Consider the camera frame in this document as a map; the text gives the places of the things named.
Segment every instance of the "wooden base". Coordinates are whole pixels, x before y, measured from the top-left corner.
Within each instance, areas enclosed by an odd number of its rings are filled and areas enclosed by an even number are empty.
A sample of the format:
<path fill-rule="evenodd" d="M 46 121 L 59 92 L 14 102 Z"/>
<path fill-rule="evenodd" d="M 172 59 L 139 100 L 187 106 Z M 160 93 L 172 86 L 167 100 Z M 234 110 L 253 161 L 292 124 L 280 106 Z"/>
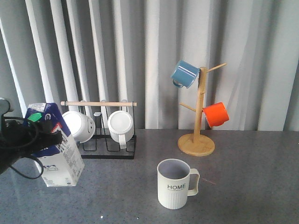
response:
<path fill-rule="evenodd" d="M 193 133 L 185 134 L 178 139 L 178 147 L 181 151 L 193 156 L 206 156 L 215 149 L 214 142 L 204 135 L 199 136 L 199 143 L 193 142 Z"/>

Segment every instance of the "wooden mug tree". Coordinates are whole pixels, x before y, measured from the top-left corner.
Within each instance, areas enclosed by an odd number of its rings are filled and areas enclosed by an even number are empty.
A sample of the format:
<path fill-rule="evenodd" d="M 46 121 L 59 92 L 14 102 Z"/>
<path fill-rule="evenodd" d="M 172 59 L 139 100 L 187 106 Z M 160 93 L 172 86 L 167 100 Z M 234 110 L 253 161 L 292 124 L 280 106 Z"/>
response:
<path fill-rule="evenodd" d="M 209 137 L 200 134 L 202 108 L 204 102 L 204 94 L 206 92 L 207 73 L 225 65 L 226 63 L 223 63 L 211 69 L 207 69 L 206 67 L 200 68 L 196 109 L 193 109 L 186 104 L 180 103 L 180 105 L 196 112 L 195 122 L 194 122 L 194 133 L 185 134 L 178 139 L 179 149 L 186 154 L 193 155 L 193 156 L 206 156 L 211 154 L 215 149 L 214 142 Z"/>

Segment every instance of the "white curtain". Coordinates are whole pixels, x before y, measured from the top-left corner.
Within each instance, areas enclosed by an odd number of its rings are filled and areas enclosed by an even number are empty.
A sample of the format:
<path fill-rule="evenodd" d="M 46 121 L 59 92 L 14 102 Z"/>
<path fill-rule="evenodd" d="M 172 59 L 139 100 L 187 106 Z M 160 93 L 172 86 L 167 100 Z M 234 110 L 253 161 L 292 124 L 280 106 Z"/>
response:
<path fill-rule="evenodd" d="M 298 11 L 297 0 L 0 0 L 0 97 L 16 116 L 36 102 L 134 101 L 137 128 L 193 129 L 178 104 L 195 108 L 197 85 L 172 84 L 176 63 L 227 63 L 207 75 L 204 106 L 223 102 L 230 117 L 213 129 L 299 131 Z"/>

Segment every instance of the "table surface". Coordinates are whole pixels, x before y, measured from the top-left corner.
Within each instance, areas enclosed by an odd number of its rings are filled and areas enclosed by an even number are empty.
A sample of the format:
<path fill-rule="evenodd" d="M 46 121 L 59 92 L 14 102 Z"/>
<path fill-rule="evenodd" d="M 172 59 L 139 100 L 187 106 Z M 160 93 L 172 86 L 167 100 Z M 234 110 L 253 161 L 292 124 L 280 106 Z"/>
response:
<path fill-rule="evenodd" d="M 76 187 L 47 188 L 9 169 L 0 175 L 0 223 L 299 223 L 298 132 L 202 131 L 216 145 L 206 157 L 179 150 L 191 132 L 139 129 L 133 160 L 84 159 Z M 201 174 L 199 193 L 178 210 L 157 198 L 157 164 L 167 158 Z"/>

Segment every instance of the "milk carton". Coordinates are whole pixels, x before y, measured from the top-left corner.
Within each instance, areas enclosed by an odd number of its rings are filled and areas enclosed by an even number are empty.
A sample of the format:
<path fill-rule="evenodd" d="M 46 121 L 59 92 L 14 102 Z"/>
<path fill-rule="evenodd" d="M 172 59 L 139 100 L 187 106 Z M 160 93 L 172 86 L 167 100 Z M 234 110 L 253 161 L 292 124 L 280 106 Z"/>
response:
<path fill-rule="evenodd" d="M 55 103 L 30 104 L 25 118 L 40 112 L 41 122 L 52 121 L 52 133 L 62 133 L 62 143 L 50 146 L 34 154 L 43 164 L 42 178 L 47 187 L 76 186 L 84 168 L 84 163 L 77 144 Z"/>

